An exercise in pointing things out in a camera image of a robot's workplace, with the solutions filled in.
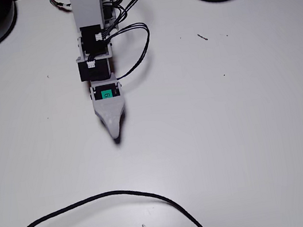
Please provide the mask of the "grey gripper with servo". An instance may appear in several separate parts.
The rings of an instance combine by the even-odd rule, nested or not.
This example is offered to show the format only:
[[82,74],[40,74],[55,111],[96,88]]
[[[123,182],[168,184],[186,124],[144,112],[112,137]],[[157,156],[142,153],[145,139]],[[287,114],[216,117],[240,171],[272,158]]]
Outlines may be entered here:
[[121,84],[117,80],[90,82],[90,96],[95,114],[102,120],[110,136],[120,136],[120,120],[125,109]]

